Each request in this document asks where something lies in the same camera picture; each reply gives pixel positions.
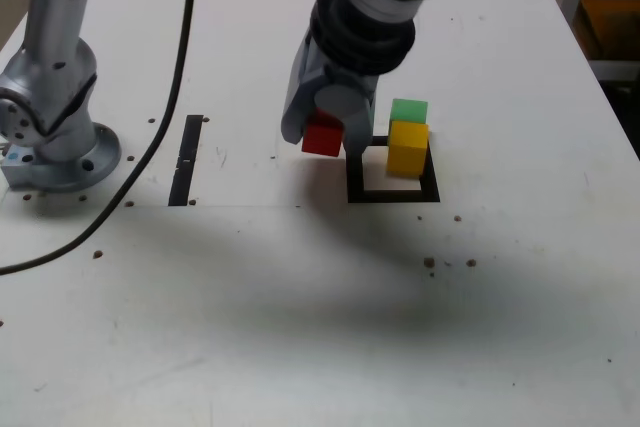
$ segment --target black tape marking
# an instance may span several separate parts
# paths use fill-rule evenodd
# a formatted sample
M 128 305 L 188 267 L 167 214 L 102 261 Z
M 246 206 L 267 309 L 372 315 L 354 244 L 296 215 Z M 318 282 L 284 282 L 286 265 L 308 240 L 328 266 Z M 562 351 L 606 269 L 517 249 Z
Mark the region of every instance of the black tape marking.
M 176 171 L 173 174 L 171 193 L 169 194 L 169 207 L 187 205 L 189 202 L 189 190 L 193 169 L 196 165 L 200 131 L 202 130 L 202 115 L 187 115 L 182 133 L 182 143 L 178 154 Z
M 388 137 L 377 135 L 373 137 L 371 147 L 386 147 Z M 348 157 L 347 168 L 347 199 L 351 204 L 394 204 L 417 202 L 440 202 L 436 172 L 433 167 L 431 148 L 427 149 L 424 170 L 420 176 L 420 190 L 365 190 L 364 169 L 362 156 Z

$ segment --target black square outline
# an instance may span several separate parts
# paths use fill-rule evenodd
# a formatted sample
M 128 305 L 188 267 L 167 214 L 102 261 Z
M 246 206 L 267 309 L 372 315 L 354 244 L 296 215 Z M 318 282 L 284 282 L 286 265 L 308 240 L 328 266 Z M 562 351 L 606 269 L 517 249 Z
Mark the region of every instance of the black square outline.
M 371 147 L 386 147 L 389 137 L 375 135 Z M 431 148 L 427 149 L 424 170 L 420 176 L 420 190 L 364 190 L 362 156 L 347 157 L 347 200 L 350 204 L 394 204 L 412 202 L 440 202 Z

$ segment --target black cable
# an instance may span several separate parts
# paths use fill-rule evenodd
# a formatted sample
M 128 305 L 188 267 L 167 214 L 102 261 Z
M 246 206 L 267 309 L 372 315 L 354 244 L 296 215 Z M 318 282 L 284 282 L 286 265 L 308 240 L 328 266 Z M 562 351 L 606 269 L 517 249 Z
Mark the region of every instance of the black cable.
M 86 228 L 84 232 L 82 232 L 78 237 L 69 242 L 67 245 L 60 247 L 58 250 L 55 250 L 47 255 L 43 255 L 42 257 L 38 257 L 37 259 L 29 260 L 27 262 L 22 262 L 20 264 L 9 265 L 7 267 L 0 268 L 0 276 L 14 274 L 16 272 L 22 272 L 23 270 L 32 269 L 34 267 L 38 267 L 40 265 L 46 264 L 53 260 L 59 259 L 65 254 L 68 254 L 76 247 L 82 245 L 82 243 L 87 240 L 91 235 L 100 228 L 100 226 L 104 223 L 105 220 L 109 218 L 109 216 L 113 213 L 113 211 L 118 207 L 122 199 L 124 199 L 129 189 L 133 186 L 142 171 L 147 167 L 149 161 L 153 158 L 154 154 L 158 150 L 158 147 L 162 143 L 167 130 L 169 129 L 169 125 L 171 124 L 171 119 L 173 118 L 173 113 L 176 110 L 176 104 L 178 102 L 178 95 L 180 93 L 180 84 L 182 82 L 182 74 L 184 72 L 184 64 L 187 57 L 187 47 L 189 46 L 189 33 L 191 31 L 191 17 L 193 15 L 193 4 L 195 0 L 185 0 L 184 4 L 184 14 L 182 18 L 182 30 L 180 32 L 180 44 L 178 46 L 178 56 L 176 59 L 176 67 L 173 73 L 173 81 L 171 83 L 171 91 L 169 92 L 169 100 L 167 101 L 167 108 L 164 112 L 164 116 L 162 117 L 162 121 L 160 122 L 160 127 L 158 127 L 158 132 L 155 137 L 149 144 L 146 152 L 140 159 L 140 162 L 133 169 L 127 180 L 124 181 L 122 187 L 116 192 L 113 196 L 113 199 L 107 204 L 104 210 L 98 215 L 96 220 L 94 220 L 89 227 Z

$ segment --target green cube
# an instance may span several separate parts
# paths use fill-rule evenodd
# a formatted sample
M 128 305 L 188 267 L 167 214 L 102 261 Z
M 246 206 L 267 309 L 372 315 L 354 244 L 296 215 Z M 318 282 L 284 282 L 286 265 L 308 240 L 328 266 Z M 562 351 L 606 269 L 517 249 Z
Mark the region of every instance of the green cube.
M 427 123 L 427 108 L 429 104 L 420 100 L 393 99 L 391 107 L 391 118 L 389 119 L 389 131 L 391 122 L 402 120 L 414 124 Z

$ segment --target table surface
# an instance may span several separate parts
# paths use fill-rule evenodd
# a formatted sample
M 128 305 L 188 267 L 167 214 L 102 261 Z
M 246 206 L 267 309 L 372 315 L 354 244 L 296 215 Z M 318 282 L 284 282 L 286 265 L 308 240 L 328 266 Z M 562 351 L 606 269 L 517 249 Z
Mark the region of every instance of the table surface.
M 165 108 L 183 1 L 89 1 L 91 111 L 125 157 Z M 403 205 L 347 205 L 344 160 L 280 137 L 313 2 L 196 1 L 135 206 L 0 280 L 0 426 L 637 426 L 640 165 L 555 1 L 425 2 L 376 132 L 394 97 L 430 102 L 442 201 Z M 190 114 L 211 119 L 197 204 L 167 207 Z M 77 235 L 133 164 L 6 192 L 2 263 Z

